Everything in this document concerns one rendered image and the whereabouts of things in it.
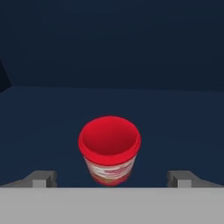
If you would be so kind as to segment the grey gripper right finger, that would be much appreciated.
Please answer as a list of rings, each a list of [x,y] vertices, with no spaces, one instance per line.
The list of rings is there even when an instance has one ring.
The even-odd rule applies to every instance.
[[[204,180],[193,174],[191,171],[168,171],[167,172],[167,186],[177,188],[211,188],[220,187],[210,181]]]

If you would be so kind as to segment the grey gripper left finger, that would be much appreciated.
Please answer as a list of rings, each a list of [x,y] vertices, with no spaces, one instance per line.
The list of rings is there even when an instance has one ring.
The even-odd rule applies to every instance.
[[[47,188],[57,186],[57,172],[56,171],[33,171],[24,179],[20,179],[3,187],[22,187],[22,188]]]

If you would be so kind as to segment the red jam jar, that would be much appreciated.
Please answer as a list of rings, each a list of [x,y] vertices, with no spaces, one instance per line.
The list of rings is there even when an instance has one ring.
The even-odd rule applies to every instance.
[[[88,122],[78,145],[92,178],[104,186],[125,182],[137,158],[142,138],[129,120],[106,115]]]

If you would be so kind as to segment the dark blue cabinet interior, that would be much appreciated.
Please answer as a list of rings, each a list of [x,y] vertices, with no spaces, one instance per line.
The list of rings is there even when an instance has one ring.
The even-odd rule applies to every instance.
[[[77,138],[106,115],[142,136],[128,186],[224,185],[224,0],[0,0],[0,61],[0,185],[93,186]]]

